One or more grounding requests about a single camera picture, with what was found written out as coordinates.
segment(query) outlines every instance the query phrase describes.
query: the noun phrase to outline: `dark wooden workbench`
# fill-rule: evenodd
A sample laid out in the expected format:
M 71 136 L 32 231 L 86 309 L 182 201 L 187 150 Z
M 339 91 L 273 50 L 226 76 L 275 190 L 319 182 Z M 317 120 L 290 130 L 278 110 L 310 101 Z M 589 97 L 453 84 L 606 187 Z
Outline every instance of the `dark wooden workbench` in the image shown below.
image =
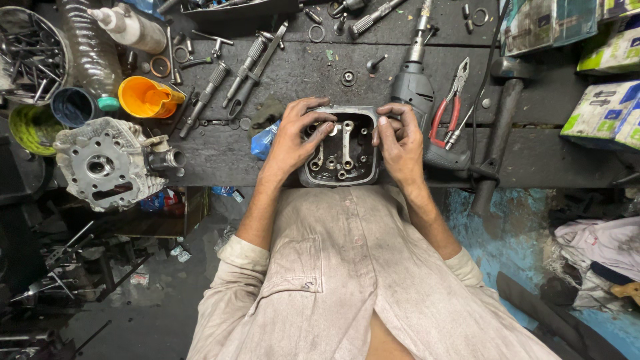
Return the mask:
M 373 0 L 364 13 L 371 13 L 384 0 Z M 338 37 L 333 34 L 333 25 L 338 21 L 327 14 L 327 3 L 309 5 L 307 8 L 320 15 L 326 33 L 321 43 L 315 44 L 308 38 L 309 27 L 313 24 L 303 13 L 291 15 L 289 29 L 284 36 L 285 50 L 277 50 L 262 75 L 262 83 L 251 94 L 248 104 L 241 112 L 242 117 L 253 116 L 260 103 L 272 93 L 287 104 L 300 97 L 325 95 L 332 103 L 340 105 L 379 106 L 388 102 L 391 78 L 395 76 L 402 62 L 406 46 L 415 27 L 417 10 L 421 0 L 407 0 L 397 11 L 392 11 L 380 22 L 364 33 L 357 41 L 348 35 Z M 429 41 L 424 57 L 425 72 L 430 77 L 436 92 L 436 104 L 448 93 L 453 74 L 460 62 L 469 57 L 470 77 L 463 91 L 461 120 L 466 115 L 472 98 L 482 81 L 483 71 L 497 22 L 497 2 L 495 0 L 477 0 L 470 5 L 472 11 L 485 7 L 490 21 L 476 27 L 469 35 L 464 27 L 461 14 L 463 3 L 450 0 L 434 0 L 432 12 L 433 24 L 440 27 L 437 36 Z M 175 23 L 172 31 L 185 34 L 195 25 L 181 14 L 173 14 Z M 360 15 L 350 15 L 348 24 Z M 235 36 L 234 46 L 223 46 L 222 60 L 232 69 L 244 62 L 247 51 L 253 43 L 255 27 L 252 22 L 243 22 L 243 36 Z M 225 36 L 233 32 L 230 27 L 219 24 L 202 24 L 198 27 L 211 34 Z M 211 40 L 194 40 L 195 58 L 209 56 L 214 45 Z M 329 61 L 326 50 L 333 51 L 334 61 Z M 500 172 L 501 186 L 515 188 L 596 188 L 609 186 L 612 180 L 624 175 L 625 167 L 612 152 L 587 149 L 566 140 L 558 134 L 566 122 L 577 101 L 580 99 L 589 79 L 574 75 L 577 63 L 575 47 L 554 49 L 534 56 L 543 65 L 541 76 L 527 84 L 515 115 L 515 124 L 536 125 L 534 128 L 516 128 L 512 131 L 507 147 L 504 164 Z M 381 64 L 381 70 L 375 78 L 369 77 L 365 64 L 372 58 L 388 54 Z M 140 61 L 145 59 L 140 54 Z M 357 74 L 357 82 L 352 87 L 342 86 L 340 75 L 346 69 Z M 210 66 L 199 66 L 182 72 L 182 89 L 195 86 L 204 88 L 211 73 Z M 230 73 L 211 99 L 210 106 L 201 119 L 225 119 L 226 109 L 221 107 L 225 94 L 233 81 Z M 483 158 L 484 149 L 490 134 L 498 106 L 501 84 L 490 81 L 483 98 L 490 98 L 489 109 L 478 111 L 478 155 Z M 443 120 L 449 119 L 445 114 Z M 188 157 L 183 177 L 171 177 L 173 184 L 194 185 L 235 185 L 252 186 L 262 166 L 262 162 L 250 154 L 250 141 L 247 133 L 241 129 L 228 127 L 200 127 L 204 136 L 192 131 L 186 140 L 181 140 L 174 132 L 171 143 L 179 146 Z M 460 151 L 470 147 L 470 128 L 456 146 Z M 434 186 L 468 186 L 464 174 L 429 169 L 428 181 Z

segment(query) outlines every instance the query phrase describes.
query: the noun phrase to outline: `hammer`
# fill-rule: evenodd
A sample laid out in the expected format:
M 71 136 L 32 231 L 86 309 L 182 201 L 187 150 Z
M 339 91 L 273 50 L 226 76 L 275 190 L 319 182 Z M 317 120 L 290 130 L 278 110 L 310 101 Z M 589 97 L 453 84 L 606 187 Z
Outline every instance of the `hammer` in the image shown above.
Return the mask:
M 481 168 L 499 174 L 502 166 L 504 151 L 511 133 L 513 114 L 516 111 L 518 99 L 522 93 L 525 79 L 533 79 L 536 67 L 522 59 L 502 57 L 496 59 L 491 65 L 491 75 L 494 78 L 507 79 L 502 87 L 500 107 L 493 123 L 493 131 L 489 139 L 489 147 L 484 155 L 484 163 Z M 484 217 L 489 214 L 491 198 L 496 187 L 493 179 L 482 178 L 476 184 L 476 195 L 471 203 L 471 213 Z

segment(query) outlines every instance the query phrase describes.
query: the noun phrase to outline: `dark floor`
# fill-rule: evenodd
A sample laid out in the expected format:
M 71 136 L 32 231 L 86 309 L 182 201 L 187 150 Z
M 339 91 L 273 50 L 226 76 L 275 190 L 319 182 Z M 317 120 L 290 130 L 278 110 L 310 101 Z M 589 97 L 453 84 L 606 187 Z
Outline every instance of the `dark floor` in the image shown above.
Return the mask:
M 149 274 L 148 286 L 126 281 L 101 304 L 91 303 L 73 317 L 63 338 L 82 343 L 108 320 L 112 324 L 83 349 L 91 360 L 184 359 L 196 326 L 198 303 L 218 269 L 214 247 L 218 231 L 237 227 L 253 195 L 240 188 L 242 203 L 233 197 L 212 196 L 212 214 L 185 239 L 191 258 L 181 263 L 175 256 L 149 259 L 138 272 Z M 114 277 L 126 272 L 113 267 Z

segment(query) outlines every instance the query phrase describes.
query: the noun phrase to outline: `red-handled pliers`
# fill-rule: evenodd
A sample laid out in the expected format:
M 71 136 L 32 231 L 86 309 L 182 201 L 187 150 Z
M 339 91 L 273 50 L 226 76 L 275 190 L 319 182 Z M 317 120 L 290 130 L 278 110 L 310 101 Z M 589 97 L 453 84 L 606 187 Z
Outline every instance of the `red-handled pliers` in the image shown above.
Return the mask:
M 451 113 L 451 121 L 449 122 L 449 128 L 447 128 L 447 132 L 454 131 L 456 129 L 456 125 L 458 124 L 458 117 L 460 115 L 460 93 L 462 92 L 463 86 L 465 86 L 465 81 L 467 80 L 468 76 L 469 58 L 466 58 L 465 61 L 463 61 L 458 67 L 458 73 L 453 80 L 451 92 L 449 92 L 449 95 L 442 101 L 442 103 L 440 103 L 438 111 L 436 111 L 436 115 L 433 117 L 433 121 L 431 122 L 429 139 L 432 143 L 439 147 L 445 146 L 444 141 L 436 139 L 436 133 L 438 131 L 440 120 L 442 119 L 442 114 L 444 114 L 444 110 L 447 108 L 449 102 L 451 102 L 451 99 L 453 99 L 453 112 Z

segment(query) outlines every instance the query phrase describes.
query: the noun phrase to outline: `gray power drill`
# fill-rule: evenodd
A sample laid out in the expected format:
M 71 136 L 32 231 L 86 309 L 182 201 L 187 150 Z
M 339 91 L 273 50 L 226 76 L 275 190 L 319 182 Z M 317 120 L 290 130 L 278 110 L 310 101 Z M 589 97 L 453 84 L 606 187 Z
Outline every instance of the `gray power drill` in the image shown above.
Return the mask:
M 439 30 L 438 27 L 428 24 L 431 1 L 424 0 L 422 3 L 422 10 L 420 11 L 411 45 L 404 55 L 404 62 L 400 72 L 396 75 L 393 84 L 391 84 L 391 101 L 409 104 L 413 107 L 413 112 L 418 118 L 420 130 L 427 140 L 424 144 L 422 158 L 425 164 L 447 170 L 467 170 L 471 165 L 469 151 L 458 154 L 438 147 L 428 140 L 429 131 L 431 131 L 431 122 L 428 117 L 431 116 L 435 93 L 429 78 L 424 75 L 422 59 L 424 57 L 424 46 L 429 38 Z

